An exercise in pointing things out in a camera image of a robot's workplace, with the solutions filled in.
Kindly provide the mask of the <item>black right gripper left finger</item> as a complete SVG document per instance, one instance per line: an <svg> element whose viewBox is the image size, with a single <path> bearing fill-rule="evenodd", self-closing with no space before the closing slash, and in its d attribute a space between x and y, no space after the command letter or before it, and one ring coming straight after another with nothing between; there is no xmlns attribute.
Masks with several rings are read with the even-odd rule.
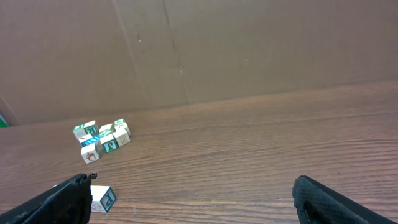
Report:
<svg viewBox="0 0 398 224"><path fill-rule="evenodd" d="M87 224L91 216L91 181L97 173L74 175L1 215L5 224Z"/></svg>

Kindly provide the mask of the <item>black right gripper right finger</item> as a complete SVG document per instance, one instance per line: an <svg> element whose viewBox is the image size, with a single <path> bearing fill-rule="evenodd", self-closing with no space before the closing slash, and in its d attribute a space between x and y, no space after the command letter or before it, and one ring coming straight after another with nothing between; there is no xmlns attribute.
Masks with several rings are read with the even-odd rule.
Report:
<svg viewBox="0 0 398 224"><path fill-rule="evenodd" d="M306 175L295 180L292 196L300 224L397 224Z"/></svg>

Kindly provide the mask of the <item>lone plain wooden block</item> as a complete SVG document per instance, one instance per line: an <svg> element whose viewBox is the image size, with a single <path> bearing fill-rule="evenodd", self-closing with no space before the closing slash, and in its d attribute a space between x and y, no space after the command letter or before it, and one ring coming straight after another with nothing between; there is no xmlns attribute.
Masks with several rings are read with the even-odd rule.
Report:
<svg viewBox="0 0 398 224"><path fill-rule="evenodd" d="M110 186L92 185L90 187L92 203L91 211L108 213L117 200L117 196Z"/></svg>

